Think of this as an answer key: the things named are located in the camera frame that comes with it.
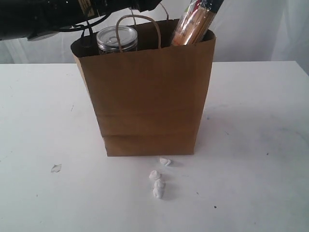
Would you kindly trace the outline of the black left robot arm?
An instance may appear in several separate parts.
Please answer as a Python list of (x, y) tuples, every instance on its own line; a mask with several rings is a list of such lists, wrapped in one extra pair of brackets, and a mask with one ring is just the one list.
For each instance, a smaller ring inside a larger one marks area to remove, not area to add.
[(0, 39), (39, 40), (58, 32), (75, 32), (100, 24), (129, 8), (152, 11), (159, 0), (2, 0)]

